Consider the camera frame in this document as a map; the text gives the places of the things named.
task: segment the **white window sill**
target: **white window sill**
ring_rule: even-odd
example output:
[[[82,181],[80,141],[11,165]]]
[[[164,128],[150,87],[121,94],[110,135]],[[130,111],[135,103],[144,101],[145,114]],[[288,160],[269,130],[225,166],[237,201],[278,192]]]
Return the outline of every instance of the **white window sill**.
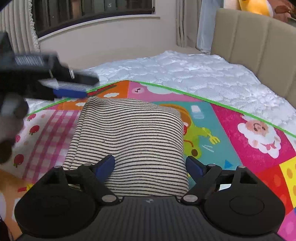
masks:
[[[83,22],[83,23],[78,23],[60,30],[57,30],[55,32],[52,32],[50,34],[47,34],[45,36],[42,36],[40,38],[38,38],[39,41],[44,40],[46,38],[49,38],[53,35],[62,33],[64,31],[68,31],[68,30],[72,30],[74,28],[78,28],[84,25],[89,25],[89,24],[94,24],[94,23],[104,23],[106,21],[121,21],[121,20],[129,20],[129,19],[147,19],[147,18],[154,18],[154,19],[160,19],[159,16],[155,15],[155,14],[140,14],[140,15],[125,15],[125,16],[116,16],[116,17],[109,17],[109,18],[101,18],[101,19],[95,19],[95,20],[91,20],[91,21],[87,21],[87,22]]]

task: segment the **pink checkered pattern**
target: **pink checkered pattern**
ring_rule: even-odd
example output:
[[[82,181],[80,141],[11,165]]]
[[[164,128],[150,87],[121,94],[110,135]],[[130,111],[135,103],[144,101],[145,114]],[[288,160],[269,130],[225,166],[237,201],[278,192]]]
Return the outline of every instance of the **pink checkered pattern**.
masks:
[[[79,110],[56,110],[53,113],[34,146],[23,179],[35,183],[53,166],[64,163],[79,114]]]

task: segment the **beige upholstered headboard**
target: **beige upholstered headboard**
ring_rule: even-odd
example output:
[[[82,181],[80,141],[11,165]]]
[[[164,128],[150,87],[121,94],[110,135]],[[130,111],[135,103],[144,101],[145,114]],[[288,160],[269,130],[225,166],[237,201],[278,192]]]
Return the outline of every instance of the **beige upholstered headboard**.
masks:
[[[211,54],[242,64],[296,108],[296,27],[232,9],[219,9]]]

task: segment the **folded towel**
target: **folded towel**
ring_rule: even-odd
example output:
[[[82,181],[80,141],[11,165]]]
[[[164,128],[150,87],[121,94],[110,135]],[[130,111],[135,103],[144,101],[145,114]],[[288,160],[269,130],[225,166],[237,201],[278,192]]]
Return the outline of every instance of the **folded towel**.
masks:
[[[181,197],[188,191],[183,126],[172,108],[90,97],[63,167],[95,164],[112,154],[115,168],[105,185],[117,196]]]

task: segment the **window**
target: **window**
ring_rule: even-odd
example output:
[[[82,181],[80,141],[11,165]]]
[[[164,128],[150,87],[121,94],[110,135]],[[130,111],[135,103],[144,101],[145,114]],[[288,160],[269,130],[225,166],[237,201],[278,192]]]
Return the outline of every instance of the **window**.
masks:
[[[135,14],[152,14],[152,0],[33,0],[38,37],[78,23]]]

